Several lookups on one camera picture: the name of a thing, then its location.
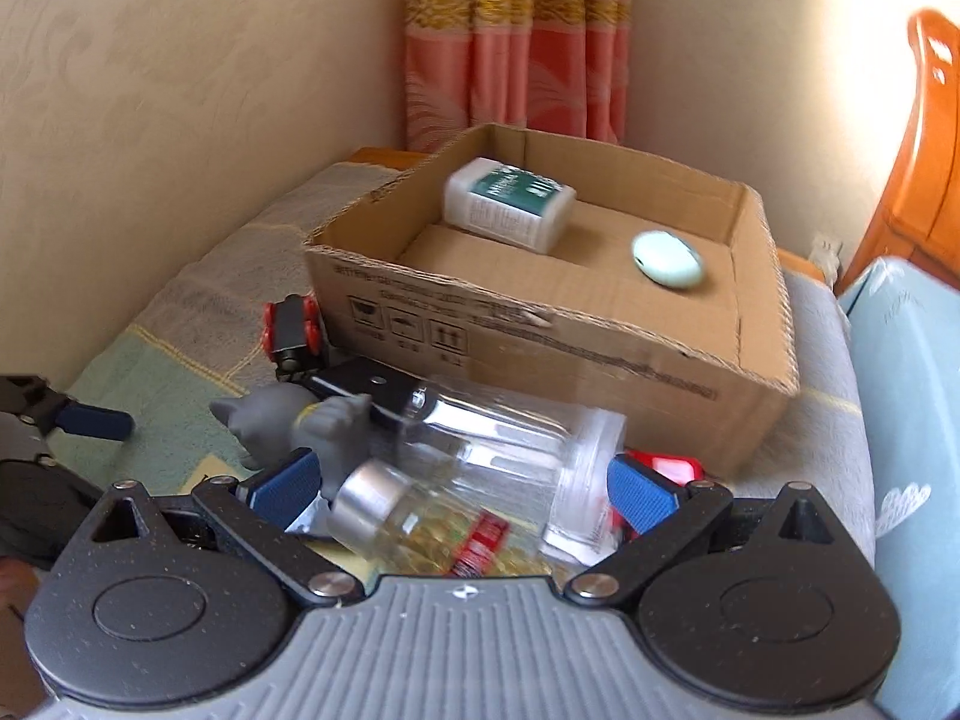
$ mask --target cat figurine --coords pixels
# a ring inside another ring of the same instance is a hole
[[[333,500],[347,476],[370,456],[371,396],[318,399],[304,386],[277,382],[238,398],[218,398],[210,412],[250,455],[252,471],[276,466],[308,448],[320,460],[320,495]]]

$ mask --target printed symbol on box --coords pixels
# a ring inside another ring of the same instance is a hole
[[[370,300],[363,298],[350,298],[350,309],[353,312],[353,321],[360,324],[368,324],[370,327],[378,327],[383,330],[383,311]]]
[[[398,308],[388,308],[387,322],[390,322],[390,332],[395,336],[409,338],[410,341],[424,339],[424,322],[416,314],[400,311]]]
[[[430,319],[430,343],[440,349],[467,354],[467,331],[453,324]]]

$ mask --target white bottle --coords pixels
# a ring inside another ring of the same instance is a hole
[[[551,178],[478,157],[446,180],[443,220],[546,254],[563,233],[576,196],[573,187]]]

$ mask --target silver metal lid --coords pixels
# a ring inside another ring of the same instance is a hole
[[[330,506],[330,536],[361,557],[371,557],[373,540],[413,482],[378,460],[368,460],[347,476]]]

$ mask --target curtain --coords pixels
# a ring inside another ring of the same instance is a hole
[[[482,122],[618,143],[630,0],[406,0],[407,148]]]

